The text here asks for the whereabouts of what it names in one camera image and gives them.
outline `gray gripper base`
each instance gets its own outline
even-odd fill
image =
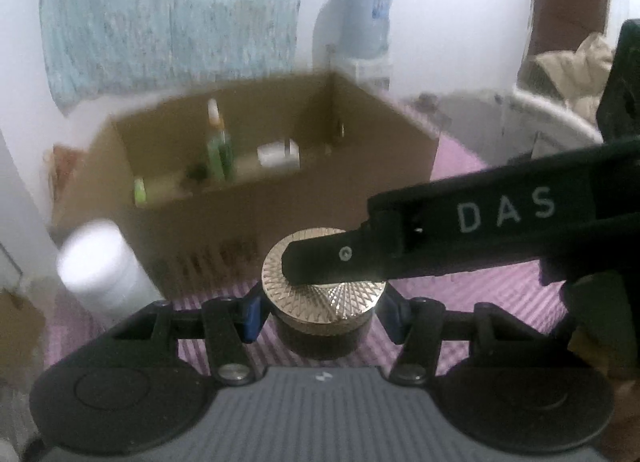
[[[55,448],[42,462],[107,460],[606,462],[592,448],[526,458],[485,447],[453,428],[427,392],[394,386],[377,368],[270,368],[219,392],[196,426],[161,447],[117,458]]]

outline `gold jar lid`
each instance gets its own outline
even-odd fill
[[[318,335],[345,333],[369,317],[385,283],[370,281],[330,285],[291,285],[282,273],[282,254],[299,239],[343,233],[339,229],[307,229],[281,239],[262,264],[262,288],[287,324]]]

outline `pink striped cloth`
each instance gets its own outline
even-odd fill
[[[433,180],[483,168],[484,164],[473,153],[451,137],[441,135],[431,175]],[[539,271],[538,262],[529,262],[440,277],[397,280],[392,284],[407,298],[422,296],[438,299],[450,310],[471,311],[480,301],[495,303],[537,330],[548,332],[565,314],[565,309],[558,296],[559,284],[542,287],[538,282]],[[252,285],[245,283],[205,290],[174,304],[178,309],[199,308],[203,301],[212,297],[242,296]],[[49,326],[47,364],[55,363],[101,332],[100,325],[71,296],[60,293]],[[273,317],[265,324],[258,340],[246,348],[259,370],[266,366],[382,366],[385,371],[389,370],[400,349],[386,337],[376,317],[366,339],[354,352],[330,362],[304,359],[290,352],[276,334]],[[462,341],[444,343],[438,372],[445,373],[464,359],[467,356],[466,348],[466,343]],[[204,341],[182,340],[178,350],[180,358],[191,363],[200,373],[208,373]]]

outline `patterned metallic lid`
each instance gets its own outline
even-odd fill
[[[281,239],[262,264],[262,287],[287,322],[345,325],[375,307],[385,283],[370,281],[292,286],[282,273],[282,254],[292,241],[343,233],[338,229],[307,229]]]

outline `open cardboard box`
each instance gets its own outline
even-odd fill
[[[212,190],[136,207],[134,178],[206,161],[211,98],[238,163],[255,166]],[[300,169],[261,171],[257,148],[286,138],[300,147]],[[229,82],[109,120],[56,204],[52,234],[114,220],[167,297],[254,279],[284,236],[354,229],[370,196],[427,182],[437,145],[437,135],[337,74]]]

